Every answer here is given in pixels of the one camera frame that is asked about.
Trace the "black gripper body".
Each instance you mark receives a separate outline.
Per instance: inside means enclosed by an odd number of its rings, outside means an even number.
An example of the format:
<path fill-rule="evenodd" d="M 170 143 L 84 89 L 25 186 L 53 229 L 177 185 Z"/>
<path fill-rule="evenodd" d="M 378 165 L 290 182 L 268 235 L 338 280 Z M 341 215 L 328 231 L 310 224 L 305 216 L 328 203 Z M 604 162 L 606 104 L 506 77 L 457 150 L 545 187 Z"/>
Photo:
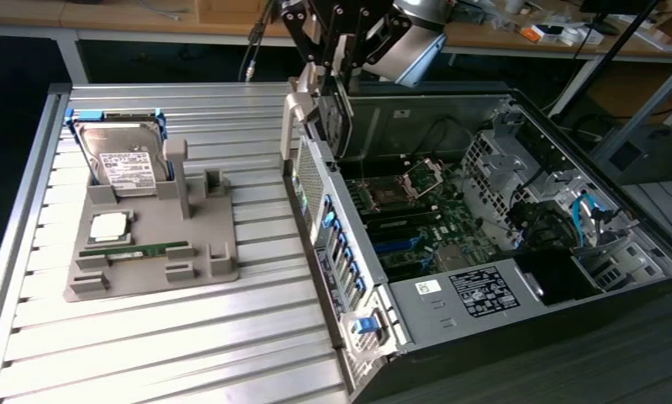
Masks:
<path fill-rule="evenodd" d="M 386 13 L 393 6 L 390 0 L 313 0 L 312 10 L 318 15 L 330 15 L 354 13 L 368 11 L 374 14 Z"/>

